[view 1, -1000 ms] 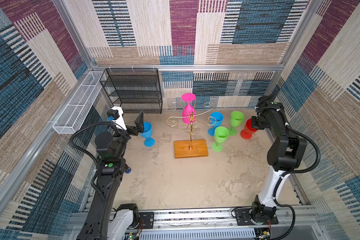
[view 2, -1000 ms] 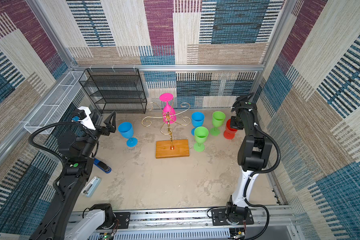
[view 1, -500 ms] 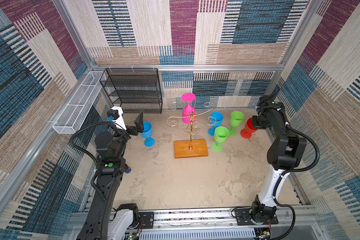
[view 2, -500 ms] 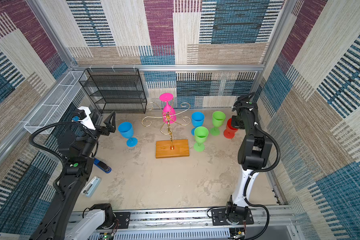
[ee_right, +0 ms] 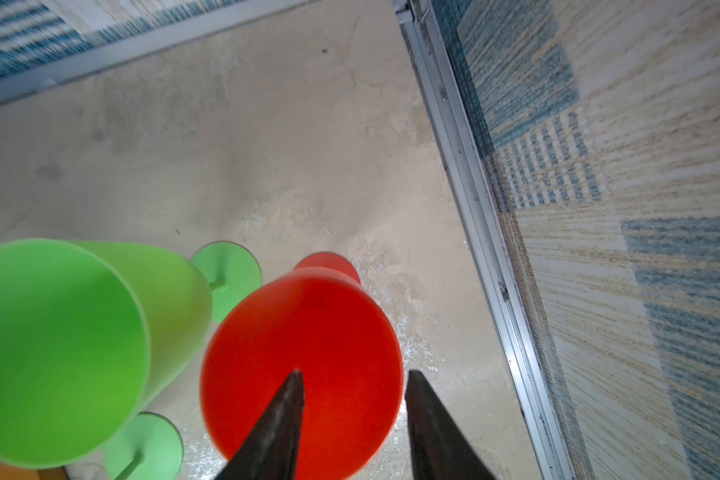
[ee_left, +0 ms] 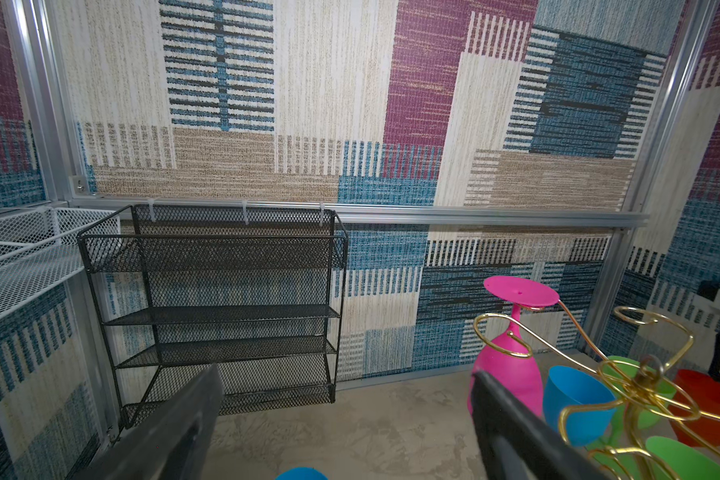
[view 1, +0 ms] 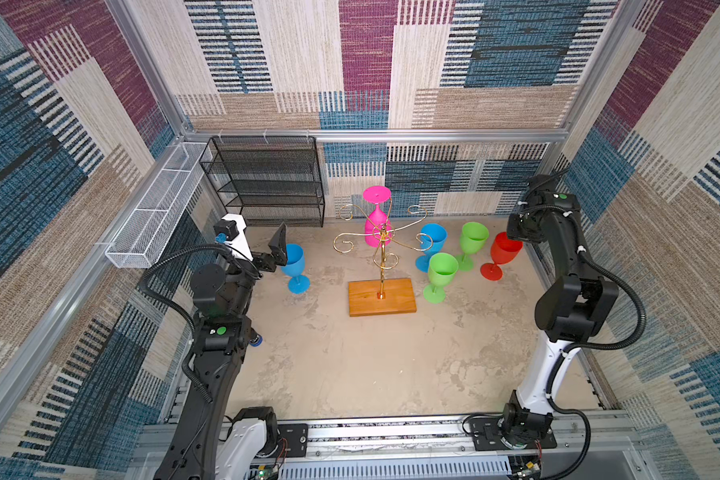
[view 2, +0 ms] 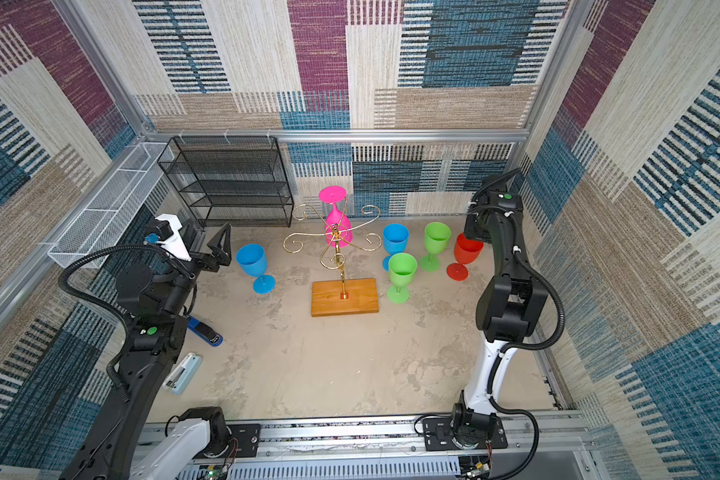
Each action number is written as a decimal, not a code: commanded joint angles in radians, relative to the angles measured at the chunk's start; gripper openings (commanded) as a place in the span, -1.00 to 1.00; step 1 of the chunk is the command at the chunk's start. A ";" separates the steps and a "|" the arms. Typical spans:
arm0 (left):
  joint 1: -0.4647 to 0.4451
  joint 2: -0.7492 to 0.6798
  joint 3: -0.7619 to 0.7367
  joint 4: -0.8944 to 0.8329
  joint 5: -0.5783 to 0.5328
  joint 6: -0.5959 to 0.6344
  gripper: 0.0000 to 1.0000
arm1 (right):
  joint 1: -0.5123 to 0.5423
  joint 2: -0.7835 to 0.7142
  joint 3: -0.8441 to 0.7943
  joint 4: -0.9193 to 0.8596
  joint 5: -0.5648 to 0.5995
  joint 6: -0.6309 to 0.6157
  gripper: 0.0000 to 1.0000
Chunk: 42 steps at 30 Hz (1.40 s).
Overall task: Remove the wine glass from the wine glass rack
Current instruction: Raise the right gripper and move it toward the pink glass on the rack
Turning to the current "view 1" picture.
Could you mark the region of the red wine glass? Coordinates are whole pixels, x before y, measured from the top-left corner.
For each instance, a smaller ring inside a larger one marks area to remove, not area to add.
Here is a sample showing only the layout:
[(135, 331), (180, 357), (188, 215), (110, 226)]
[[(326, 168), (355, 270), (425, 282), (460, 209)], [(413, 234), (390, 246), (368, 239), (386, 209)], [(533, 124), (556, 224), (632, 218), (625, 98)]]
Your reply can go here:
[(491, 261), (480, 267), (480, 274), (490, 281), (501, 280), (501, 266), (513, 261), (522, 249), (521, 241), (510, 239), (506, 232), (499, 233), (490, 248)]

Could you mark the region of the blue wine glass front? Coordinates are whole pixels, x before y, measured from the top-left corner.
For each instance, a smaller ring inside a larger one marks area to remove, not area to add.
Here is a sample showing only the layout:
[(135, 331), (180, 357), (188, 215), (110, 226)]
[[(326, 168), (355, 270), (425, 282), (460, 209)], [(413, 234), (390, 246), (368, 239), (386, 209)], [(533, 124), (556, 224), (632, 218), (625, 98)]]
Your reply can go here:
[(306, 260), (304, 249), (297, 244), (287, 244), (287, 263), (282, 267), (283, 273), (290, 278), (288, 289), (295, 295), (305, 293), (310, 287), (310, 279), (304, 275)]

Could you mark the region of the blue wine glass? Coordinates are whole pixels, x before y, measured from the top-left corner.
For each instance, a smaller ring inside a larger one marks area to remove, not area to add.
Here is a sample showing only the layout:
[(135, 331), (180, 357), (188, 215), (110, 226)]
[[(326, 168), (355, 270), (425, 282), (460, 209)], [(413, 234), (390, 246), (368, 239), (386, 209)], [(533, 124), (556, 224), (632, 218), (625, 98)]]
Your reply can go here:
[(422, 255), (416, 259), (415, 266), (418, 270), (427, 273), (431, 258), (439, 253), (448, 237), (446, 229), (436, 223), (426, 224), (420, 231), (420, 248)]
[(283, 273), (290, 278), (288, 289), (295, 295), (305, 293), (310, 287), (310, 279), (304, 275), (306, 260), (304, 249), (297, 244), (287, 244), (287, 263), (282, 267)]

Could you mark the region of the green wine glass front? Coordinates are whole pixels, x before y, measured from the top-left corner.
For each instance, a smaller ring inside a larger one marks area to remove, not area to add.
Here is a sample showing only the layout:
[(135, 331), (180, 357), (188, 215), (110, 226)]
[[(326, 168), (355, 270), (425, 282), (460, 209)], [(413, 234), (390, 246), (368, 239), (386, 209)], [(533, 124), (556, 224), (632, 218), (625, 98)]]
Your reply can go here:
[(489, 229), (480, 222), (471, 221), (462, 226), (459, 239), (461, 254), (457, 257), (460, 271), (468, 272), (474, 268), (472, 256), (484, 247), (489, 236)]

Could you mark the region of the green wine glass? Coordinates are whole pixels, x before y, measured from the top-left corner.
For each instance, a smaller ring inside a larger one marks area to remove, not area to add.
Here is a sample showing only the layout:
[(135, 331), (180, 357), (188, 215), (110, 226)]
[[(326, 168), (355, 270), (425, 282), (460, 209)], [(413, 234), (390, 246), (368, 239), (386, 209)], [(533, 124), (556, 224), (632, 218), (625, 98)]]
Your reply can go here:
[(439, 304), (446, 298), (445, 287), (448, 286), (459, 271), (458, 260), (448, 253), (434, 254), (428, 266), (428, 285), (423, 289), (424, 299), (432, 304)]
[(484, 247), (489, 236), (489, 229), (480, 222), (471, 221), (462, 226), (459, 239), (461, 254), (457, 257), (460, 271), (468, 272), (474, 268), (472, 256)]

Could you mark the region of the green wine glass back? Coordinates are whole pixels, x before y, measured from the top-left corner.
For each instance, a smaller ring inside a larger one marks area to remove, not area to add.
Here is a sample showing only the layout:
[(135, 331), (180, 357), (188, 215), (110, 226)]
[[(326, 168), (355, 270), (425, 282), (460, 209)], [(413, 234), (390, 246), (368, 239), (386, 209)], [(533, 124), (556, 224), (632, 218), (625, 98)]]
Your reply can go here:
[(432, 304), (439, 304), (446, 298), (445, 287), (448, 286), (459, 271), (458, 260), (448, 253), (434, 254), (428, 266), (428, 285), (423, 289), (424, 299)]

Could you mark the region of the pink wine glass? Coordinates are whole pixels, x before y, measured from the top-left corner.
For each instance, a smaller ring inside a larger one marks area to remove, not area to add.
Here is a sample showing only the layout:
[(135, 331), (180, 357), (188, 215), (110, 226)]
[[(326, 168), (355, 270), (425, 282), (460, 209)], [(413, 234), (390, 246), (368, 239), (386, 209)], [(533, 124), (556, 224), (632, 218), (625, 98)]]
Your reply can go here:
[(380, 245), (382, 227), (389, 225), (388, 214), (383, 212), (382, 206), (391, 199), (391, 191), (385, 186), (376, 185), (367, 188), (362, 197), (373, 206), (365, 221), (365, 241), (370, 247), (376, 248)]

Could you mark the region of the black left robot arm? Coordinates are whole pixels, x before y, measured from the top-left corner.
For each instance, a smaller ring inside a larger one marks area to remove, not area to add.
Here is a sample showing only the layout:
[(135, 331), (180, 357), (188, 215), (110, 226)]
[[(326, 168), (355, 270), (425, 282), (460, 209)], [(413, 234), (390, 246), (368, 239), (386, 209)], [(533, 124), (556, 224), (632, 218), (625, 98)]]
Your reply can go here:
[[(154, 474), (157, 479), (246, 479), (255, 460), (275, 455), (283, 447), (272, 408), (245, 408), (232, 419), (226, 417), (226, 408), (247, 349), (262, 342), (247, 313), (256, 282), (288, 262), (287, 227), (278, 227), (268, 251), (249, 254), (232, 244), (244, 238), (241, 221), (221, 220), (214, 230), (215, 242), (168, 255), (149, 267), (138, 283), (144, 295), (175, 310), (192, 336), (181, 363), (190, 388)], [(195, 312), (190, 314), (152, 289), (150, 280), (169, 264), (203, 251), (218, 257), (191, 278)]]

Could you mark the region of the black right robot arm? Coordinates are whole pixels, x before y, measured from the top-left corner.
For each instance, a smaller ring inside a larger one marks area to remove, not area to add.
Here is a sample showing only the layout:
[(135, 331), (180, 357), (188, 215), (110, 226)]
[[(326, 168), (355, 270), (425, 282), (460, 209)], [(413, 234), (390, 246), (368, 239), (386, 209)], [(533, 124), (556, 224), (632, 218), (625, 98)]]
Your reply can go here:
[[(583, 445), (573, 462), (555, 473), (564, 479), (583, 463), (592, 441), (592, 427), (586, 414), (562, 408), (556, 395), (575, 356), (583, 350), (614, 351), (636, 343), (647, 326), (646, 308), (636, 291), (618, 275), (595, 262), (589, 252), (581, 225), (581, 206), (572, 193), (557, 185), (564, 170), (538, 174), (528, 179), (528, 189), (518, 200), (518, 211), (508, 218), (504, 232), (491, 246), (491, 260), (480, 268), (481, 275), (497, 281), (501, 265), (514, 259), (527, 244), (548, 244), (554, 279), (539, 298), (534, 322), (539, 331), (531, 367), (520, 386), (513, 390), (501, 414), (472, 413), (461, 428), (478, 451), (533, 449), (538, 455), (529, 465), (511, 473), (513, 479), (544, 479), (541, 455), (559, 415), (575, 415), (583, 424)], [(597, 335), (619, 294), (625, 293), (636, 311), (636, 323), (624, 339), (597, 343)]]

